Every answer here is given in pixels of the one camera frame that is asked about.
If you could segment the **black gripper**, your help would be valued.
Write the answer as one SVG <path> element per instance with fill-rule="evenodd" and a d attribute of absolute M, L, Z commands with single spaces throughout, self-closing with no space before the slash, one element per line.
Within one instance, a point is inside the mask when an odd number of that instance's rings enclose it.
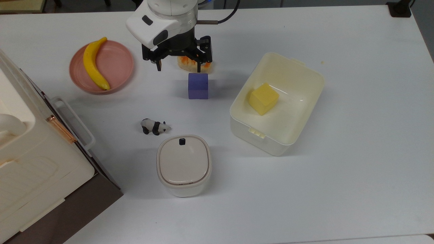
<path fill-rule="evenodd" d="M 142 45 L 143 60 L 156 63 L 159 72 L 162 70 L 162 59 L 167 56 L 188 57 L 194 60 L 197 63 L 197 73 L 200 74 L 202 64 L 213 61 L 211 37 L 197 39 L 194 29 L 191 29 L 162 41 L 155 48 Z"/>

